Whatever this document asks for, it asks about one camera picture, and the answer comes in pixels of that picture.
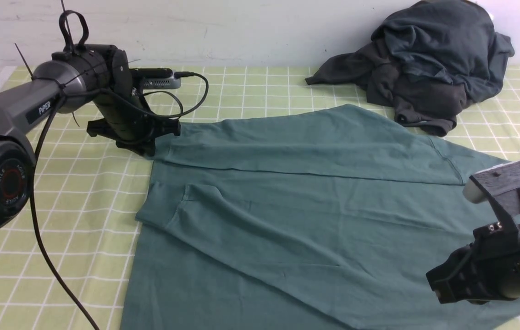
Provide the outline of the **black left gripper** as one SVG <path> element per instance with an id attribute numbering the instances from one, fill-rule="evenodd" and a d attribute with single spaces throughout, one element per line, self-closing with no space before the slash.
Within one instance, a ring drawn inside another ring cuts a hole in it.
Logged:
<path id="1" fill-rule="evenodd" d="M 181 134 L 180 121 L 155 114 L 143 96 L 131 93 L 119 95 L 106 88 L 94 98 L 93 103 L 103 118 L 88 122 L 89 136 L 109 138 L 115 141 L 118 148 L 139 156 L 154 156 L 157 138 L 166 134 Z"/>

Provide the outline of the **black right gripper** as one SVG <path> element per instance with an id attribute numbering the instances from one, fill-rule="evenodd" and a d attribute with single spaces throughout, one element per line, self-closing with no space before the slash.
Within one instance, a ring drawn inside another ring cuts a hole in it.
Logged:
<path id="1" fill-rule="evenodd" d="M 442 304 L 520 298 L 520 224 L 506 231 L 492 223 L 473 231 L 474 242 L 452 252 L 427 272 L 428 284 Z"/>

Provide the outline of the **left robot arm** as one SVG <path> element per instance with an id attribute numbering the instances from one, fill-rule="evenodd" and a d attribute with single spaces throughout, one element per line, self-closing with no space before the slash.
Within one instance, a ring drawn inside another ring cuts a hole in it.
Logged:
<path id="1" fill-rule="evenodd" d="M 39 65 L 31 81 L 0 92 L 0 228 L 27 204 L 38 159 L 27 134 L 44 119 L 93 102 L 103 117 L 88 122 L 91 137 L 151 156 L 155 139 L 179 135 L 180 122 L 154 114 L 140 92 L 179 85 L 172 69 L 130 69 L 111 44 L 74 44 Z"/>

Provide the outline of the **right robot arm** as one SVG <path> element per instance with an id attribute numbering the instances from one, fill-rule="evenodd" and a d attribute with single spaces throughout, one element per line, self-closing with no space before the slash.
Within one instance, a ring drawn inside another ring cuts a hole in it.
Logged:
<path id="1" fill-rule="evenodd" d="M 427 272 L 439 302 L 484 305 L 520 298 L 520 224 L 510 233 L 495 224 L 480 227 L 474 238 Z"/>

